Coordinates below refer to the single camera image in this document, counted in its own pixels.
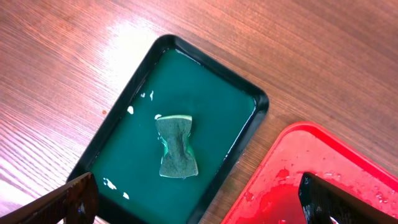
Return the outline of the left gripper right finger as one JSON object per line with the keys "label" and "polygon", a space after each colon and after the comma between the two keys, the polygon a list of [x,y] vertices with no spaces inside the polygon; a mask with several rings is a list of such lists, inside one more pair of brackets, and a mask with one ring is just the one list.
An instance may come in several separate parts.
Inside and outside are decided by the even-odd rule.
{"label": "left gripper right finger", "polygon": [[396,218],[310,172],[303,173],[298,197],[308,224],[397,224]]}

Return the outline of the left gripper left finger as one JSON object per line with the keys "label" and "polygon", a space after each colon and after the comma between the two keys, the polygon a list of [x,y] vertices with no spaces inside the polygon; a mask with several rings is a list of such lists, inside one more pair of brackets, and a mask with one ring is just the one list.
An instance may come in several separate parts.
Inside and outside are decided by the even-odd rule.
{"label": "left gripper left finger", "polygon": [[98,210],[98,186],[94,174],[87,172],[1,217],[1,223],[93,223]]}

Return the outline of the green sponge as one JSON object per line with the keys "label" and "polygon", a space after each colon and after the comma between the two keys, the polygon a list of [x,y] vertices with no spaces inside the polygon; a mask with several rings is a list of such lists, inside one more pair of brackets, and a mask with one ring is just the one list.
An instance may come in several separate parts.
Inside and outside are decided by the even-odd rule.
{"label": "green sponge", "polygon": [[198,175],[198,166],[189,137],[192,117],[189,115],[162,116],[155,126],[164,145],[160,163],[161,177],[184,179]]}

